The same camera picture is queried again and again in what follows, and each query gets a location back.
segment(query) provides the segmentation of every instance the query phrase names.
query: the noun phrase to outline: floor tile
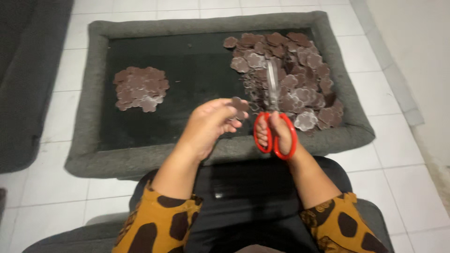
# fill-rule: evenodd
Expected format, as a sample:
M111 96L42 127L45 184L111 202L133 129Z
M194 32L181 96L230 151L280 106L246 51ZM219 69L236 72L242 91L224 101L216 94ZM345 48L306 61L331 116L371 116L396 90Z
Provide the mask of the floor tile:
M242 15L241 8L201 9L200 18L222 18Z
M239 0L200 0L201 9L239 8Z
M197 9L194 9L194 10L165 10L165 11L158 11L157 18L158 18L158 20L200 18L200 12Z
M29 167L22 206L85 200L89 179L72 176L64 169L70 141L42 143Z
M326 157L339 163L346 172L364 171L381 168L377 152L372 143L337 154L329 154Z
M28 169L0 174L0 188L6 188L6 207L18 207L23 195Z
M113 12L114 0L75 0L72 14L110 13Z
M414 253L407 234L391 235L391 242L395 253Z
M85 205L79 201L20 208L10 252L20 253L41 239L82 226Z
M283 12L281 7L255 7L255 8L242 8L242 15L257 15L257 14L270 14Z
M18 208L8 208L3 212L0 224L0 252L8 252L13 237Z
M157 10L157 0L114 0L114 12L155 10Z
M53 91L81 90L87 49L63 50Z
M369 122L375 130L373 144L384 168L424 163L402 114L370 116Z
M53 92L41 142L72 140L81 91Z
M384 171L408 232L450 226L425 165Z
M450 229L409 234L415 253L448 253Z
M199 9L198 0L164 0L158 1L158 10Z
M335 36L364 35L363 28L351 5L323 5Z
M283 12L310 12L316 10L322 10L320 5L308 5L308 6L281 6Z
M383 170L353 172L348 177L358 198L374 203L381 210L389 234L405 232Z
M88 199L103 199L133 195L138 182L118 180L116 178L95 179L89 181Z
M350 73L350 79L367 116L401 113L383 72Z
M156 20L156 11L115 12L113 22Z
M350 0L320 0L321 5L349 5Z
M80 49L88 46L87 26L96 20L111 20L111 13L75 14L70 16L64 49Z
M336 39L341 48L344 64L348 72L381 70L366 36L338 36Z
M279 6L279 0L240 0L241 7Z
M86 202L84 224L92 225L117 220L117 218L123 218L123 220L126 220L126 217L130 211L128 206L130 198L130 196L126 196L88 200Z
M319 0L280 0L281 6L319 5Z

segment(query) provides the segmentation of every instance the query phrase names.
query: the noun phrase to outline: brown flower cutout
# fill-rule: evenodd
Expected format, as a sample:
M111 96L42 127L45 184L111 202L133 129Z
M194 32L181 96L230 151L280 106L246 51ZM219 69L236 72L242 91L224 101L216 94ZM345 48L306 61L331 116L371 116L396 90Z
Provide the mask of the brown flower cutout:
M244 112L248 111L249 108L248 103L243 102L239 97L233 97L231 99L231 106L236 108L236 110L238 111L236 113L236 118L238 120L244 120L245 119Z

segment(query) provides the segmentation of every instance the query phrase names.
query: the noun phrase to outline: finger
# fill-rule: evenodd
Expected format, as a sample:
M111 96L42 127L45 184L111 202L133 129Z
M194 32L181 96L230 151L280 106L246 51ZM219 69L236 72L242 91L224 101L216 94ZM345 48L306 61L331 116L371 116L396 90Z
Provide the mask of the finger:
M211 122L215 125L223 124L226 119L233 117L237 113L232 106L222 106L211 115Z
M267 147L267 141L258 140L258 143L261 144L263 147Z
M201 106L212 106L214 108L217 107L222 107L224 105L228 105L231 103L231 99L213 99L210 100L204 104L202 104Z
M267 129L262 129L262 127L260 125L256 125L256 132L267 135Z
M262 130L262 131L258 131L257 130L256 133L266 136L267 135L267 130Z
M226 132L235 133L237 131L236 128L234 128L232 125L225 125L224 128Z
M267 141L267 135L263 135L263 134L256 134L256 136L258 137L258 139L260 139L260 140L264 140L264 141Z
M258 125L261 126L262 129L267 128L267 122L264 118L265 118L264 116L261 116L258 120Z
M233 120L231 121L231 125L236 127L236 128L240 128L242 127L242 123L239 120Z

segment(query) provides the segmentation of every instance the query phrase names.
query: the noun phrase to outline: sleeve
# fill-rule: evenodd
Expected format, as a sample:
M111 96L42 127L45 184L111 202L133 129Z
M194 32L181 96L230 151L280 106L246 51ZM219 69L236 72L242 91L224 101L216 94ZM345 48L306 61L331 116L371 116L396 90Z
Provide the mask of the sleeve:
M355 194L345 193L301 212L301 220L325 253L388 252L360 217L356 202Z
M202 199L195 195L187 200L163 196L148 181L112 253L182 253L201 205Z

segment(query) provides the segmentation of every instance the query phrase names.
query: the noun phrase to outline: wall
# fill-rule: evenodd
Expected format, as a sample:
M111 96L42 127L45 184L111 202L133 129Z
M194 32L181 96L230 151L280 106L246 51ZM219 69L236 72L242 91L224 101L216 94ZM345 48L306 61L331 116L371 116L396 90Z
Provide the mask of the wall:
M366 1L424 118L413 134L449 211L450 1Z

